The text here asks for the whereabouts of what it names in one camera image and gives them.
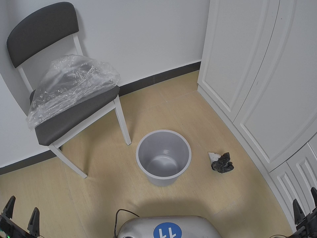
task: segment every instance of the chair seat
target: chair seat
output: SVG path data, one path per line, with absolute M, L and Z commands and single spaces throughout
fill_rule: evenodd
M 38 125 L 35 128 L 35 133 L 39 144 L 48 146 L 58 140 L 70 129 L 113 101 L 119 90 L 120 87 L 115 86 L 113 89 L 79 103 Z M 30 95 L 30 102 L 33 100 L 34 92 L 35 90 Z

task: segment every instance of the gray chair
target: gray chair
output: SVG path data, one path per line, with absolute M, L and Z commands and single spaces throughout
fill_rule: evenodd
M 58 2 L 43 7 L 27 16 L 12 30 L 7 40 L 7 48 L 14 67 L 19 70 L 30 91 L 30 102 L 33 100 L 35 90 L 22 69 L 23 62 L 69 35 L 73 36 L 77 53 L 82 55 L 77 37 L 78 31 L 76 11 L 69 2 Z M 69 161 L 59 147 L 112 109 L 115 109 L 117 114 L 126 144 L 130 145 L 131 139 L 118 96 L 119 90 L 120 88 L 116 86 L 38 125 L 35 133 L 39 144 L 48 146 L 65 164 L 86 178 L 87 175 Z

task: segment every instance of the white logo symbol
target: white logo symbol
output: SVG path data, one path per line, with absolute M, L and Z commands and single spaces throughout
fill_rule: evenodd
M 159 238 L 166 238 L 166 235 L 163 236 L 161 228 L 158 230 L 158 232 L 159 232 Z M 172 228 L 168 228 L 168 232 L 170 233 L 170 238 L 174 238 L 176 236 L 176 234 L 172 233 Z

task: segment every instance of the wire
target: wire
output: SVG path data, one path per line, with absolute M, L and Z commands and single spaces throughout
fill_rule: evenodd
M 284 236 L 284 235 L 273 235 L 271 236 L 270 238 L 274 237 L 274 236 L 283 236 L 283 237 L 287 237 L 287 236 Z
M 119 213 L 120 211 L 130 212 L 130 213 L 134 214 L 135 216 L 139 217 L 139 215 L 135 214 L 134 212 L 131 212 L 131 211 L 125 210 L 125 209 L 119 209 L 119 210 L 117 211 L 117 213 L 116 213 L 116 222 L 114 223 L 114 238 L 117 238 L 117 235 L 116 235 L 116 233 L 117 233 L 117 221 L 118 221 L 118 213 Z

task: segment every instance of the blue round sticker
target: blue round sticker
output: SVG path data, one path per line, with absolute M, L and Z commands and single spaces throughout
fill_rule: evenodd
M 175 223 L 165 222 L 154 229 L 153 236 L 154 238 L 181 238 L 182 230 Z

